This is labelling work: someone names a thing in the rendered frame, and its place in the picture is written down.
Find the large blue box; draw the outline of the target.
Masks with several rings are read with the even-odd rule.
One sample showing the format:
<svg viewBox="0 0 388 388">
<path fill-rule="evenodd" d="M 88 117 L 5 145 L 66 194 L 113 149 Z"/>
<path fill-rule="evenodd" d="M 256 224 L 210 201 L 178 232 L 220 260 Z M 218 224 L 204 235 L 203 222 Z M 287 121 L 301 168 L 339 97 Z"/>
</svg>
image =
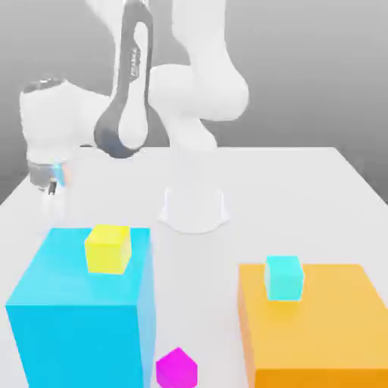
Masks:
<svg viewBox="0 0 388 388">
<path fill-rule="evenodd" d="M 150 388 L 156 337 L 152 241 L 131 231 L 123 274 L 92 274 L 86 228 L 50 230 L 6 302 L 29 388 Z"/>
</svg>

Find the small yellow cube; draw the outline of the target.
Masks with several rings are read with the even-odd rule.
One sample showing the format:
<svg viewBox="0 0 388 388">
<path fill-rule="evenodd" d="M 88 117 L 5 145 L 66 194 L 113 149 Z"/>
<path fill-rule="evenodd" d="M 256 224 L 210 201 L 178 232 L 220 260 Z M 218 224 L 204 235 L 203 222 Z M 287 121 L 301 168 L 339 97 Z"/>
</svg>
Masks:
<svg viewBox="0 0 388 388">
<path fill-rule="evenodd" d="M 130 228 L 95 225 L 84 241 L 88 272 L 123 274 L 132 255 Z"/>
</svg>

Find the large orange box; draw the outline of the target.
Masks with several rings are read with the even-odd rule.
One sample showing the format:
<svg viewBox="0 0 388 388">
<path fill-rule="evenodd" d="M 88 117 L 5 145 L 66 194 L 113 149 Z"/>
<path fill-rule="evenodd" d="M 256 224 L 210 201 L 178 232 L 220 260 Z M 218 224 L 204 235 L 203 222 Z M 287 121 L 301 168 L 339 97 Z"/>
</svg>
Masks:
<svg viewBox="0 0 388 388">
<path fill-rule="evenodd" d="M 388 388 L 388 308 L 359 264 L 307 264 L 298 302 L 270 302 L 242 264 L 238 313 L 249 388 Z"/>
</svg>

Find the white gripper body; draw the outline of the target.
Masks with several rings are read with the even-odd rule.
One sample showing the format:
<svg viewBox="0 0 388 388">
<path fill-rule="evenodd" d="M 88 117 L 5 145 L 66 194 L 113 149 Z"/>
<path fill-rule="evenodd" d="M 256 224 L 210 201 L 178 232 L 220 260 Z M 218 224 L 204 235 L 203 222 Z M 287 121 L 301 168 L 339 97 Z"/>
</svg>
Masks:
<svg viewBox="0 0 388 388">
<path fill-rule="evenodd" d="M 42 217 L 46 224 L 57 225 L 65 215 L 65 195 L 62 192 L 42 194 Z"/>
</svg>

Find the small magenta cube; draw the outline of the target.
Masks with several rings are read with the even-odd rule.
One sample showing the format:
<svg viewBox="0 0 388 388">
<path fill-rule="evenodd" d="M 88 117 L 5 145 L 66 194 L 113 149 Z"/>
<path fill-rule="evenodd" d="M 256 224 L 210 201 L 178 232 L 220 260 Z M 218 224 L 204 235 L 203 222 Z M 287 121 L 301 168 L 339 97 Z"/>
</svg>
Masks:
<svg viewBox="0 0 388 388">
<path fill-rule="evenodd" d="M 195 388 L 198 365 L 180 347 L 156 361 L 156 380 L 161 388 Z"/>
</svg>

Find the small cyan cube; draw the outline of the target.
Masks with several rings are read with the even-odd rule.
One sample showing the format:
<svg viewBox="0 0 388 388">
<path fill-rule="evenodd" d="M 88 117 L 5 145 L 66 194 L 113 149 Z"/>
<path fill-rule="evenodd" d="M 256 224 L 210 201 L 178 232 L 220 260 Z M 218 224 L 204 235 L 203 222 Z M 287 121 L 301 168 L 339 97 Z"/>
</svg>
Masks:
<svg viewBox="0 0 388 388">
<path fill-rule="evenodd" d="M 264 265 L 267 299 L 272 302 L 298 302 L 302 298 L 305 274 L 297 256 L 270 255 Z"/>
</svg>

